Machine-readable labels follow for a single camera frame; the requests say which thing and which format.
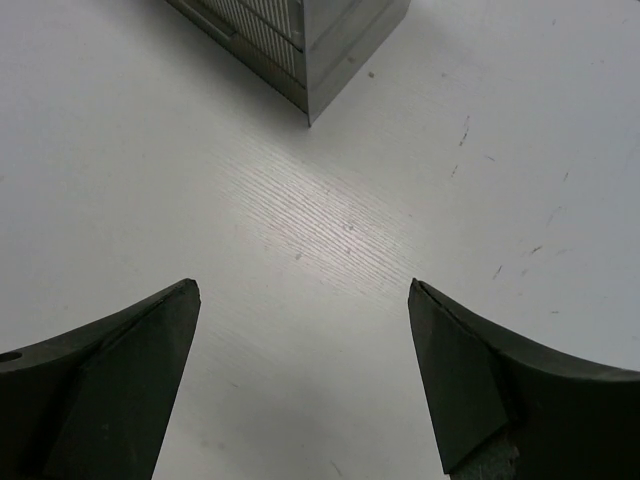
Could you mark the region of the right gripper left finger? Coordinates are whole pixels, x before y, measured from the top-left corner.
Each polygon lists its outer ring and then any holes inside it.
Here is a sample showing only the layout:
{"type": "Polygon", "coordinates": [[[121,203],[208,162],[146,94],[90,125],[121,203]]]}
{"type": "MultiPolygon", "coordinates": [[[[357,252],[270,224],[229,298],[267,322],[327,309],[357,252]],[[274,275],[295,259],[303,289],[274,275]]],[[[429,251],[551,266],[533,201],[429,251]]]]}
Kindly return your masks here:
{"type": "Polygon", "coordinates": [[[150,479],[201,306],[181,280],[1,356],[4,479],[150,479]]]}

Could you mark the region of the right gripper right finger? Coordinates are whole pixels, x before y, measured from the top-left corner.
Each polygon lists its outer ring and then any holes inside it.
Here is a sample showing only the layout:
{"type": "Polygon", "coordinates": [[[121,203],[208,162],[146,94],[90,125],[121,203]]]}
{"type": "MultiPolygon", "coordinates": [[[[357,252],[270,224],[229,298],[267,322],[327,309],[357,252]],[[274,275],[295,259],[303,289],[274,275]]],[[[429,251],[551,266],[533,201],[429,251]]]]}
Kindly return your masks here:
{"type": "Polygon", "coordinates": [[[546,347],[420,280],[411,283],[408,310],[448,477],[638,477],[636,371],[546,347]]]}

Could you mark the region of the clear acrylic drawer organizer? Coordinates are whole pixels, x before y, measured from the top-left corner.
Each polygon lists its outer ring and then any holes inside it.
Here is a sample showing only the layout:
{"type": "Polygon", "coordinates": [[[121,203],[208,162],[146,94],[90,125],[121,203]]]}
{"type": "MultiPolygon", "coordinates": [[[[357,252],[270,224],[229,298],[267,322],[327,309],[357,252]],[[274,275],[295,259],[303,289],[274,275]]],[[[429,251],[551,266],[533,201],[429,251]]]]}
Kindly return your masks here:
{"type": "Polygon", "coordinates": [[[405,18],[405,0],[190,0],[176,10],[313,124],[405,18]]]}

